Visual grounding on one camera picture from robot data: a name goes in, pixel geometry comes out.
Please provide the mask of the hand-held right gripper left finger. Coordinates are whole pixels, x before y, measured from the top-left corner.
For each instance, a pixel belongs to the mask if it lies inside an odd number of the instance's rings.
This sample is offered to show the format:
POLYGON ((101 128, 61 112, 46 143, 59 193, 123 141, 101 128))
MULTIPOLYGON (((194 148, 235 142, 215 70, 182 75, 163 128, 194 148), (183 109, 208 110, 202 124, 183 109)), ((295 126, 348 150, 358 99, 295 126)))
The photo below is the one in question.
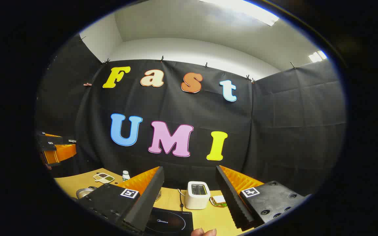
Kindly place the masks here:
POLYGON ((163 183, 164 169, 159 166, 119 184, 103 184, 77 203, 110 224, 141 233, 163 183))

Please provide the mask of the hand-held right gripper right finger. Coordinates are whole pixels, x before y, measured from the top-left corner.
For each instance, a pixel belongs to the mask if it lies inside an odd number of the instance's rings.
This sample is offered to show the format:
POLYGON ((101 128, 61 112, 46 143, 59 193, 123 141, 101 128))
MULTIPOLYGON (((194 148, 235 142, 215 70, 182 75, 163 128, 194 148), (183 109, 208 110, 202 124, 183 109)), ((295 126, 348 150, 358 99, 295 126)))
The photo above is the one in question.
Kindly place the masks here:
POLYGON ((216 181, 235 226, 242 231, 284 216, 310 196, 302 196, 277 181, 263 183, 221 165, 216 166, 216 181))

